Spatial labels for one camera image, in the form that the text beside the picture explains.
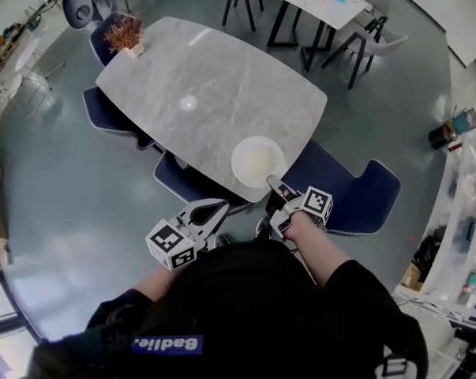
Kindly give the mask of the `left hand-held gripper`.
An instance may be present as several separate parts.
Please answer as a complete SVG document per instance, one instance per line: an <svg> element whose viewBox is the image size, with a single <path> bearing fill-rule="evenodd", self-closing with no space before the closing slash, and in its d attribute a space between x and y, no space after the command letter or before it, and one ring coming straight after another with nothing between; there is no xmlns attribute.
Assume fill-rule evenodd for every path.
<svg viewBox="0 0 476 379"><path fill-rule="evenodd" d="M229 203L207 198L192 201L169 220L162 219L147 234L150 254L169 271L179 270L207 248L208 238L227 217Z"/></svg>

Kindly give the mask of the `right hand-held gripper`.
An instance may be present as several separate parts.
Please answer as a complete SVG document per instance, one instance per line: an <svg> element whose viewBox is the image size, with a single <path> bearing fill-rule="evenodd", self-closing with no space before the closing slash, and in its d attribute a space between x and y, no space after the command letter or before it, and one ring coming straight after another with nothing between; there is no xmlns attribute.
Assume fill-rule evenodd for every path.
<svg viewBox="0 0 476 379"><path fill-rule="evenodd" d="M312 186L308 187L306 193L299 193L273 174L266 178L266 182L282 201L281 205L276 206L269 220L272 230L282 240L285 239L284 232L291 226L291 217L297 212L308 214L318 227L325 229L332 211L331 194Z"/></svg>

